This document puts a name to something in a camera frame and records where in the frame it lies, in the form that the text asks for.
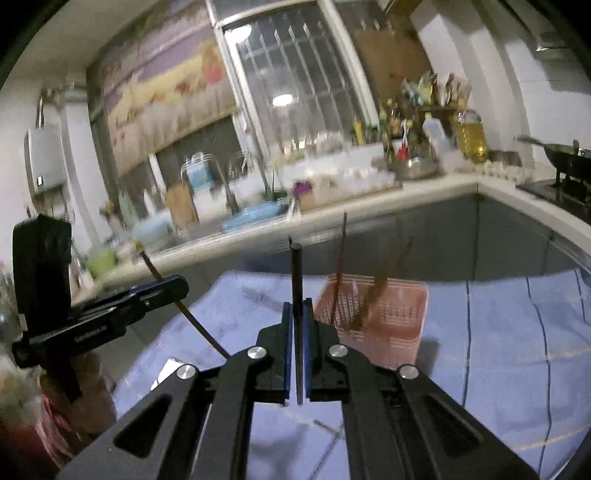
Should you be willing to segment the person's left hand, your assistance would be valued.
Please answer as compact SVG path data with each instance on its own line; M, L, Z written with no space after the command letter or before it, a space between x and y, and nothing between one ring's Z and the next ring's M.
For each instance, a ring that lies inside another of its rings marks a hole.
M67 373L73 373L80 395L69 400L47 373L39 378L41 392L47 397L54 411L64 418L78 434L96 438L108 430L117 420L112 395L107 388L100 357L89 352L77 357Z

